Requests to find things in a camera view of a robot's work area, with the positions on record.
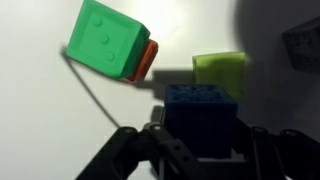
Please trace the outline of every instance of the blue toy block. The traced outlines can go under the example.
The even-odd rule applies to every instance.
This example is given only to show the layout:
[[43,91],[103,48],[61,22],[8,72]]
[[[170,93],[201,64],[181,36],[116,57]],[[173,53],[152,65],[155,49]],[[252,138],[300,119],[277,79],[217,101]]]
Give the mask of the blue toy block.
[[169,85],[163,125],[198,158],[230,158],[237,109],[219,86]]
[[320,17],[282,34],[292,67],[320,72]]

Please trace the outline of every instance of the black cable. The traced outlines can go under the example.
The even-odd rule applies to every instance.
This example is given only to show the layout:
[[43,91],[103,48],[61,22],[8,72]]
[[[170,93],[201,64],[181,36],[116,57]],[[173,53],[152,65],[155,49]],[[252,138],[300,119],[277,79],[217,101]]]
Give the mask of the black cable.
[[84,89],[87,91],[89,96],[92,98],[92,100],[96,103],[96,105],[99,107],[99,109],[103,112],[107,118],[109,118],[110,122],[116,126],[117,128],[120,128],[120,124],[110,115],[110,113],[106,110],[106,108],[100,103],[100,101],[97,99],[97,97],[92,93],[91,89],[88,87],[86,82],[82,79],[80,74],[76,71],[76,69],[73,67],[71,59],[65,54],[65,51],[63,50],[61,52],[62,57],[64,58],[65,62],[67,63],[68,67],[70,68],[71,72],[75,75],[75,77],[78,79],[80,84],[84,87]]

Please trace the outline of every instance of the orange block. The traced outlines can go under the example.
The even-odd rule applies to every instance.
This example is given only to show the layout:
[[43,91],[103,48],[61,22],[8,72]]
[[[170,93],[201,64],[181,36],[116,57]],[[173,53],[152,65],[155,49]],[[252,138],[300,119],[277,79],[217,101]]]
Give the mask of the orange block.
[[127,80],[134,82],[140,78],[144,78],[158,53],[158,43],[149,39],[144,49],[135,72],[132,76],[126,78]]

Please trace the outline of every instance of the white table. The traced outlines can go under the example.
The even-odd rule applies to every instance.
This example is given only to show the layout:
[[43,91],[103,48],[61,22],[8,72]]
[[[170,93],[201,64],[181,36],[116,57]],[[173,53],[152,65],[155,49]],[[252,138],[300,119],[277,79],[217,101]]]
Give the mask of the white table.
[[[147,76],[173,71],[184,79],[191,56],[246,51],[246,98],[239,117],[271,131],[295,128],[320,140],[320,77],[294,71],[280,34],[319,16],[318,0],[124,0],[100,2],[143,22],[159,43]],[[1,3],[0,179],[74,179],[116,130],[60,55],[82,1],[4,0]],[[136,88],[73,63],[122,126],[141,129],[154,98],[172,83]],[[152,179],[147,163],[130,179]]]

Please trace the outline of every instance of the green block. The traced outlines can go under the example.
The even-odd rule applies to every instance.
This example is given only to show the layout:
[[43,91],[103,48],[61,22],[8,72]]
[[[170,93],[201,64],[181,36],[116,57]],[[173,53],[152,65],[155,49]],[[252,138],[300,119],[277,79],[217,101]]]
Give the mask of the green block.
[[245,54],[227,52],[193,57],[193,74],[196,84],[219,85],[240,101],[244,88]]
[[129,77],[149,36],[140,22],[94,0],[84,0],[66,53],[113,78]]

